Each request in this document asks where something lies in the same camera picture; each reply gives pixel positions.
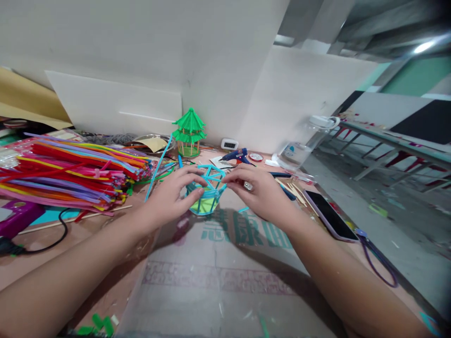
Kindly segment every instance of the water bottle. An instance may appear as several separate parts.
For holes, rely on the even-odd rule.
[[[301,126],[298,136],[298,139],[308,141],[288,143],[278,158],[279,165],[284,169],[296,171],[320,141],[339,124],[339,117],[311,116],[308,122]]]

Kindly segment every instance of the ceiling light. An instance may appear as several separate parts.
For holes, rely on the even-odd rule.
[[[426,49],[432,47],[433,45],[434,45],[433,41],[426,42],[426,43],[421,44],[418,47],[416,47],[413,52],[416,53],[416,54],[424,52]]]

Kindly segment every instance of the ceiling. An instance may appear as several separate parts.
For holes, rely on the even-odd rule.
[[[440,0],[291,0],[279,34],[292,38],[286,46],[314,39],[331,44],[329,54],[377,62],[411,56],[429,41],[435,45],[421,56],[451,54],[450,8]]]

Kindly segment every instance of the phone screen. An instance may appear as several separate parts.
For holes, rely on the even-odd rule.
[[[323,216],[327,219],[327,221],[339,236],[358,240],[356,234],[354,234],[351,228],[344,222],[344,220],[337,214],[334,208],[332,208],[332,206],[325,200],[323,196],[316,192],[307,190],[305,190],[304,192],[309,195],[313,203],[316,204]]]

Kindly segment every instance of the purple phone case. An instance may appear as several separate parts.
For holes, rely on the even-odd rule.
[[[324,222],[324,225],[327,227],[327,229],[331,232],[332,236],[334,236],[336,239],[339,239],[341,241],[344,242],[351,242],[351,243],[355,243],[358,242],[359,239],[350,239],[350,238],[346,238],[346,237],[342,237],[339,234],[337,234],[334,230],[334,228],[332,227],[332,225],[330,225],[330,223],[327,221],[327,219],[324,217],[323,213],[321,212],[321,210],[317,207],[317,205],[315,204],[315,202],[313,202],[313,200],[311,199],[311,197],[308,195],[307,190],[305,191],[304,194],[305,198],[309,200],[311,206],[315,209],[315,211],[318,213],[319,217],[321,218],[321,220]]]

